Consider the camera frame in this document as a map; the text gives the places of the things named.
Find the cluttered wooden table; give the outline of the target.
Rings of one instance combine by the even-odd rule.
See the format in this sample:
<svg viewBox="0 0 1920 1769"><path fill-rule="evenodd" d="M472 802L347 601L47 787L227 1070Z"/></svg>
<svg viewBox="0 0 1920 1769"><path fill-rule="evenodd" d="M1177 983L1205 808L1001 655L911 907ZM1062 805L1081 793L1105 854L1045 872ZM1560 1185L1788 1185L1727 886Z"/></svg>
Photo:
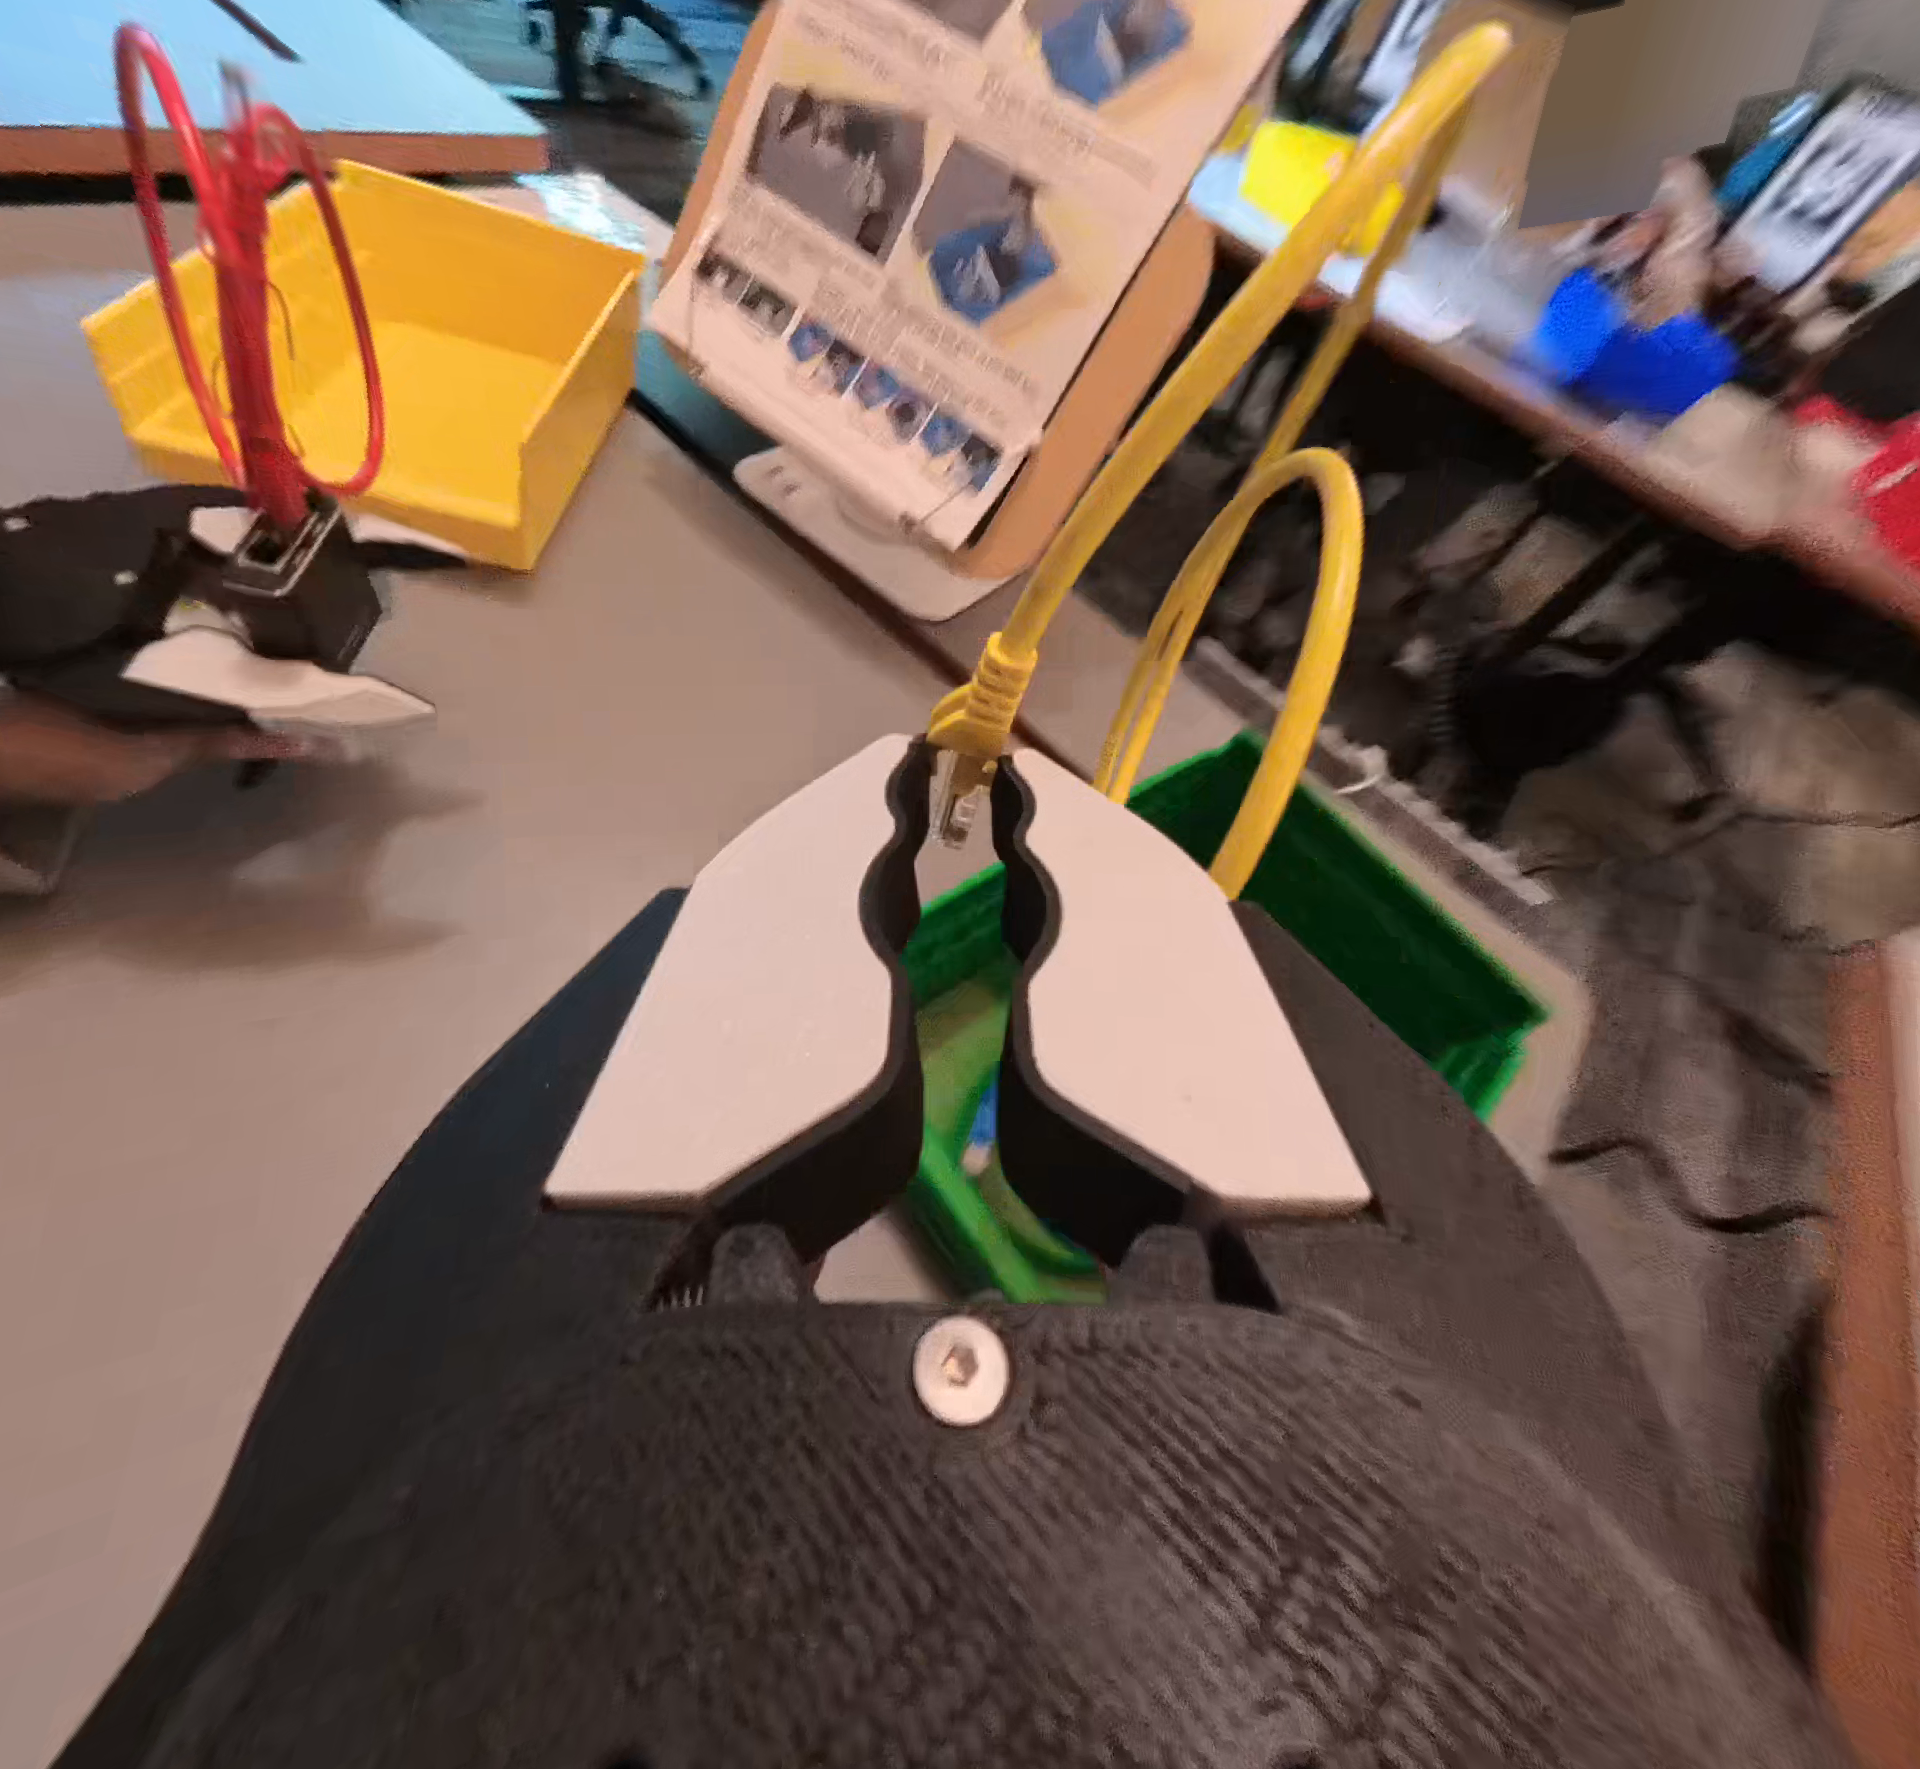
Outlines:
<svg viewBox="0 0 1920 1769"><path fill-rule="evenodd" d="M1558 227L1493 233L1442 219L1383 277L1368 331L1642 508L1733 551L1780 556L1916 634L1916 569L1884 544L1856 494L1884 439L1833 411L1795 416L1741 389L1676 422L1588 405L1525 349L1567 269Z"/></svg>

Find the blue plastic object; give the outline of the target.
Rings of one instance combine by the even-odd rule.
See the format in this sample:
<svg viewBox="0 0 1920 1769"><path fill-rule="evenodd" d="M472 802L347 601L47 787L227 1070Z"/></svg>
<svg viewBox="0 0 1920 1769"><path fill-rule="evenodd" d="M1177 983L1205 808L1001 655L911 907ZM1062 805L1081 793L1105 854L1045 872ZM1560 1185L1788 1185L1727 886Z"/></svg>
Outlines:
<svg viewBox="0 0 1920 1769"><path fill-rule="evenodd" d="M1638 323L1595 268L1573 268L1549 294L1518 356L1549 384L1615 416L1667 422L1741 372L1739 345L1699 314Z"/></svg>

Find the red plastic object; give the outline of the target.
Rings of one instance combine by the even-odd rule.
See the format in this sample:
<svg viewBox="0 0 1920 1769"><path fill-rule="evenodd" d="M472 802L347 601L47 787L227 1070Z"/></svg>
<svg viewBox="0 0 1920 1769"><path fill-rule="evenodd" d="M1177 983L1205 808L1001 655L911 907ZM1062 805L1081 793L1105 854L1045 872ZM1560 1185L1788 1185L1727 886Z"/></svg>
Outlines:
<svg viewBox="0 0 1920 1769"><path fill-rule="evenodd" d="M1875 420L1816 394L1791 420L1803 464L1833 461L1851 513L1867 523L1884 555L1916 573L1919 411Z"/></svg>

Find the wood-edged office table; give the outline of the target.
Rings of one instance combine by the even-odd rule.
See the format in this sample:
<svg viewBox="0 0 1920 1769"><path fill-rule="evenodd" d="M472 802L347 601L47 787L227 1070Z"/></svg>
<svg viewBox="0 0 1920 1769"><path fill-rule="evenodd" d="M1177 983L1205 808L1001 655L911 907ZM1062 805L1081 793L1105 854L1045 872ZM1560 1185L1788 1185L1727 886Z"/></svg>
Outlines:
<svg viewBox="0 0 1920 1769"><path fill-rule="evenodd" d="M225 66L328 154L407 174L549 166L547 130L383 0L2 0L2 170L121 174L122 24L164 45L194 122L218 132Z"/></svg>
<svg viewBox="0 0 1920 1769"><path fill-rule="evenodd" d="M1858 1764L1919 1763L1919 933L1830 976L1812 1667Z"/></svg>

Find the person's left hand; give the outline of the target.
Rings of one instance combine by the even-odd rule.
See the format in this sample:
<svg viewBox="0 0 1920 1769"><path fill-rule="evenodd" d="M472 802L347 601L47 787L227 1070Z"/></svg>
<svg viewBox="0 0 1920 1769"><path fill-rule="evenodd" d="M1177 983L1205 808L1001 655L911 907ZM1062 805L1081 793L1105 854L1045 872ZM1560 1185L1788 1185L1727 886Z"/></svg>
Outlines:
<svg viewBox="0 0 1920 1769"><path fill-rule="evenodd" d="M308 758L318 744L253 726L118 728L5 693L2 805L89 808L146 795L208 764Z"/></svg>

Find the printed instruction sheet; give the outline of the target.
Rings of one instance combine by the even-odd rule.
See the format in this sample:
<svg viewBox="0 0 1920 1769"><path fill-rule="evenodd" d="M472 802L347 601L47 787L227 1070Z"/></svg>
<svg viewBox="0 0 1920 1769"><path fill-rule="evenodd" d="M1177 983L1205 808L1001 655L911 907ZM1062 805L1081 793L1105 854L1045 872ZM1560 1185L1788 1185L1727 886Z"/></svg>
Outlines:
<svg viewBox="0 0 1920 1769"><path fill-rule="evenodd" d="M1309 0L779 0L656 331L972 538Z"/></svg>

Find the yellow plastic bin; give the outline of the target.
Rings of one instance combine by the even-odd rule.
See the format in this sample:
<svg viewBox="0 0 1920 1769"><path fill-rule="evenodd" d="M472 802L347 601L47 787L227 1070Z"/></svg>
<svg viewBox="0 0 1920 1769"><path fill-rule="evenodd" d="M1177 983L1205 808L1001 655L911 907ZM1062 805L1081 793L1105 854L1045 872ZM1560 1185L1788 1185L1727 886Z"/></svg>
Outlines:
<svg viewBox="0 0 1920 1769"><path fill-rule="evenodd" d="M646 258L512 205L342 162L332 193L367 302L387 409L358 504L471 560L532 573L635 386ZM365 460L367 380L312 189L271 204L268 330L301 460ZM142 464L229 487L155 276L83 319Z"/></svg>

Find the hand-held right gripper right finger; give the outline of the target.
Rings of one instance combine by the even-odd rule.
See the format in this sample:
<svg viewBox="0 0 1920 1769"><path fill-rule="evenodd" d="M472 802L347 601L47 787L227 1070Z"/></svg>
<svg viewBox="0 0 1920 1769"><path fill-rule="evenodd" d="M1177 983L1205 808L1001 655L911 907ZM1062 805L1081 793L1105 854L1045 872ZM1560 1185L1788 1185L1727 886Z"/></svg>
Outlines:
<svg viewBox="0 0 1920 1769"><path fill-rule="evenodd" d="M1366 1214L1374 1191L1242 909L1052 758L992 781L1016 973L996 1150L1045 1226L1117 1268L1148 1229Z"/></svg>

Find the white board stand base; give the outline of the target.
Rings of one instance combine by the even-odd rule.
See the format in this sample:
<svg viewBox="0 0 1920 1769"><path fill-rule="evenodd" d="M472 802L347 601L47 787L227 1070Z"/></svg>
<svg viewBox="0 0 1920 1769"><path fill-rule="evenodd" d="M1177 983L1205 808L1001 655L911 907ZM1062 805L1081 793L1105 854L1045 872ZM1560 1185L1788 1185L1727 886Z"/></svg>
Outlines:
<svg viewBox="0 0 1920 1769"><path fill-rule="evenodd" d="M781 526L914 623L944 625L1008 584L962 573L902 518L878 513L853 488L786 445L732 465L732 485Z"/></svg>

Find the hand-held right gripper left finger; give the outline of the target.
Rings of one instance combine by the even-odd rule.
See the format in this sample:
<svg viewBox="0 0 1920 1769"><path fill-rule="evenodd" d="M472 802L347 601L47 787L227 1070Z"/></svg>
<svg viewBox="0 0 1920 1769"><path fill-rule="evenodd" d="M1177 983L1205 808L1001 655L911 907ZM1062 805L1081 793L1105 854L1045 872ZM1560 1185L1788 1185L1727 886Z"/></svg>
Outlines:
<svg viewBox="0 0 1920 1769"><path fill-rule="evenodd" d="M917 1175L905 954L928 744L886 735L697 872L545 1180L557 1211L779 1229L821 1262Z"/></svg>

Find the black ethernet splitter box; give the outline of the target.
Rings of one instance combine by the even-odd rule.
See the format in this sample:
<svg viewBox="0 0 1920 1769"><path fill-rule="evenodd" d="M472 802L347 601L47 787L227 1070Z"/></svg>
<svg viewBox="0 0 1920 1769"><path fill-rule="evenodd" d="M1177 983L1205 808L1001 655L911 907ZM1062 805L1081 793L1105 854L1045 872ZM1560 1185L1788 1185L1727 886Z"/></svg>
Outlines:
<svg viewBox="0 0 1920 1769"><path fill-rule="evenodd" d="M218 611L268 658L344 674L383 618L348 516L323 497L299 523L255 513L216 574Z"/></svg>

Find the green plastic bin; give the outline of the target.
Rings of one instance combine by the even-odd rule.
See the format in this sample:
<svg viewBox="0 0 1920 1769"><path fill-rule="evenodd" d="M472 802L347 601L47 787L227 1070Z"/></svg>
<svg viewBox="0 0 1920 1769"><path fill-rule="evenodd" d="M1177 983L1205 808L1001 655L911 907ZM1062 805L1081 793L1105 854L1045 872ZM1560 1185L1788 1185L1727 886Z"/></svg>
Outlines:
<svg viewBox="0 0 1920 1769"><path fill-rule="evenodd" d="M925 1138L905 1214L958 1297L1100 1303L1099 1262L1046 1229L996 1161L996 1074L1014 959L999 864L934 899L906 950ZM1491 1125L1549 1007L1333 802L1301 784L1246 901Z"/></svg>

